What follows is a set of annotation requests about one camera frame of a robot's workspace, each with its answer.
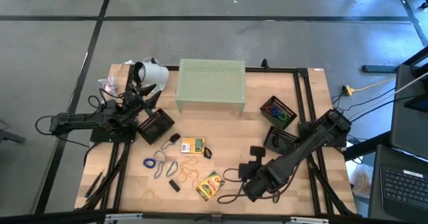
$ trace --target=yellow cable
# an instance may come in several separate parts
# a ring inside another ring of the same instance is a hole
[[[385,82],[388,82],[388,81],[391,81],[391,80],[395,80],[395,78],[389,78],[389,79],[387,79],[387,80],[383,80],[383,81],[380,81],[380,82],[377,82],[377,83],[371,84],[371,85],[369,85],[369,86],[366,86],[366,87],[363,87],[363,88],[360,88],[360,89],[353,89],[353,88],[351,88],[350,90],[351,90],[351,92],[357,92],[357,91],[361,91],[361,90],[366,90],[366,89],[368,89],[368,88],[371,88],[371,87],[373,87],[373,86],[376,86],[376,85],[378,85],[378,84],[382,84],[382,83],[385,83]]]

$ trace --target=black basket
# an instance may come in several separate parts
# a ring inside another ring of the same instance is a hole
[[[175,123],[162,109],[158,109],[154,114],[156,117],[147,118],[137,131],[149,143],[153,144],[164,133],[166,133]]]
[[[263,146],[278,154],[287,155],[290,154],[291,151],[299,145],[299,143],[300,139],[297,136],[270,126]]]
[[[288,119],[286,121],[282,121],[275,116],[270,115],[266,112],[266,108],[268,106],[273,106],[281,110]],[[276,98],[276,96],[272,96],[262,107],[260,107],[261,114],[263,114],[274,126],[280,129],[287,128],[288,125],[293,122],[293,120],[297,117],[297,114],[293,112],[290,108],[288,108],[280,99]]]

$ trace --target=yellow box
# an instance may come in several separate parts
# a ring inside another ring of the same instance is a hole
[[[201,184],[198,185],[196,191],[202,198],[208,201],[223,185],[221,177],[213,171]]]
[[[181,139],[182,153],[203,153],[205,149],[204,138],[185,137]]]

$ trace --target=black eraser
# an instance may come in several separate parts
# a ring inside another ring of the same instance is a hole
[[[169,181],[169,184],[174,188],[174,190],[176,191],[176,192],[179,192],[180,191],[180,187],[176,184],[176,182],[174,182],[173,180],[170,180]]]

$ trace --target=black floor stripe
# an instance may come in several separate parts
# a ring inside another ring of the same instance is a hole
[[[0,15],[0,21],[97,21],[98,16],[77,15]]]
[[[100,35],[101,26],[102,26],[102,17],[104,16],[107,10],[107,6],[109,2],[110,0],[104,0],[102,4],[102,8],[98,16],[98,21],[95,24],[94,32],[92,33],[92,37],[89,42],[88,50],[86,52],[86,57],[82,65],[82,69],[80,70],[76,85],[74,86],[72,99],[68,106],[67,113],[69,114],[76,113],[76,109],[78,107],[78,103],[80,99],[80,94],[82,93],[85,79],[86,79],[86,76],[88,75],[88,70],[90,67],[92,56],[94,55],[96,42],[98,41],[98,37]],[[64,153],[64,149],[66,147],[66,142],[64,140],[57,139],[55,146],[56,146],[55,151],[51,158],[51,162],[48,165],[48,170],[45,174],[45,179],[42,180],[42,183],[41,183],[42,188],[39,194],[39,199],[37,200],[37,204],[35,205],[35,210],[34,210],[35,214],[42,214],[45,212],[47,202],[49,201],[49,195],[54,185],[55,177],[61,163],[61,158]]]
[[[358,21],[406,21],[410,17],[315,17],[315,16],[106,16],[105,21],[320,21],[320,22],[358,22]]]
[[[422,44],[424,47],[428,46],[428,39],[425,36],[425,34],[423,33],[421,26],[419,25],[419,20],[416,18],[415,14],[413,13],[413,10],[411,9],[409,2],[407,0],[400,0],[401,3],[403,4],[404,9],[407,12],[407,15],[409,16],[413,27],[415,27],[415,30],[417,32],[417,34],[419,35],[419,38],[422,41]]]

